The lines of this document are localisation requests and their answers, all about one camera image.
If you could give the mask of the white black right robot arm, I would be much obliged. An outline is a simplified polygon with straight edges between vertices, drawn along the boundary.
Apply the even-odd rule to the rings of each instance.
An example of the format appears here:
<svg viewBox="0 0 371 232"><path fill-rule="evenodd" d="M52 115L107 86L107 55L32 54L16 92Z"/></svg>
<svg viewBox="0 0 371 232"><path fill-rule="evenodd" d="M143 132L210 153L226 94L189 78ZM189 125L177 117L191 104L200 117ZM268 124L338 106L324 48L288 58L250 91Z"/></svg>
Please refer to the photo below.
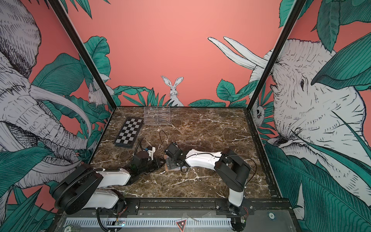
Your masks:
<svg viewBox="0 0 371 232"><path fill-rule="evenodd" d="M165 154L181 168L201 167L216 171L229 188L229 211L234 215L240 213L251 167L234 151L229 148L221 152L183 151L176 144L170 144Z"/></svg>

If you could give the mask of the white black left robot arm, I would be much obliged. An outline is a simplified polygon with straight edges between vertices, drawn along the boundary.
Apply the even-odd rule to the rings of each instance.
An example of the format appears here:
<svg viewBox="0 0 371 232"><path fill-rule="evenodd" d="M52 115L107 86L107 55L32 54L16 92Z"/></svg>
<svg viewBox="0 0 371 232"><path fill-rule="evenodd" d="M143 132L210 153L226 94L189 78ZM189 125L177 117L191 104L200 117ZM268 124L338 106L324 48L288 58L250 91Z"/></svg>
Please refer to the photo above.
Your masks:
<svg viewBox="0 0 371 232"><path fill-rule="evenodd" d="M109 186L128 186L141 175L150 174L166 163L164 158L134 159L118 169L93 168L82 164L52 191L55 208L72 215L86 208L106 208L116 214L126 211L125 197L117 190L104 190Z"/></svg>

